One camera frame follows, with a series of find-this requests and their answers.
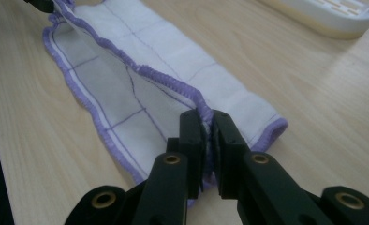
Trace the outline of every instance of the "wood grain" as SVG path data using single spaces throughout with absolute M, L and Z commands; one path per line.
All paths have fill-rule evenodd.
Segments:
M 250 0 L 145 3 L 288 119 L 270 153 L 303 188 L 369 196 L 369 30 L 350 41 L 323 37 Z M 133 186 L 47 54 L 48 25 L 23 1 L 0 1 L 0 157 L 17 224 L 63 224 L 91 188 Z M 235 202 L 212 189 L 187 224 L 240 220 Z

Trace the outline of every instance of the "folded cloth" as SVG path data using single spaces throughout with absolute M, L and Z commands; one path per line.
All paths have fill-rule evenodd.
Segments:
M 229 113 L 254 151 L 288 123 L 200 46 L 139 0 L 76 7 L 54 0 L 44 42 L 111 155 L 136 183 L 148 177 L 179 115 L 197 109 L 207 134 L 213 111 Z

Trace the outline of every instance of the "white cloth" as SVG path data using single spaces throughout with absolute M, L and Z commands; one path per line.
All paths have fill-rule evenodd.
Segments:
M 229 113 L 252 150 L 265 151 L 287 121 L 200 46 L 139 0 L 75 7 L 54 0 L 44 42 L 111 155 L 135 181 L 178 137 L 179 115 L 198 109 L 208 128 Z

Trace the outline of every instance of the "towel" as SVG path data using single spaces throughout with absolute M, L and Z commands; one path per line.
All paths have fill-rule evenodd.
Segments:
M 141 1 L 54 4 L 46 49 L 136 183 L 147 179 L 167 139 L 178 137 L 185 111 L 197 109 L 207 134 L 212 109 L 229 113 L 253 151 L 266 151 L 287 127 L 268 102 Z

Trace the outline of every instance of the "cloth fold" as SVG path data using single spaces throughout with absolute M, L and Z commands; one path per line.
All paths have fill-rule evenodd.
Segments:
M 170 22 L 139 0 L 76 7 L 54 0 L 43 38 L 111 155 L 136 183 L 148 177 L 179 115 L 197 109 L 209 134 L 213 111 L 229 113 L 253 151 L 288 123 Z

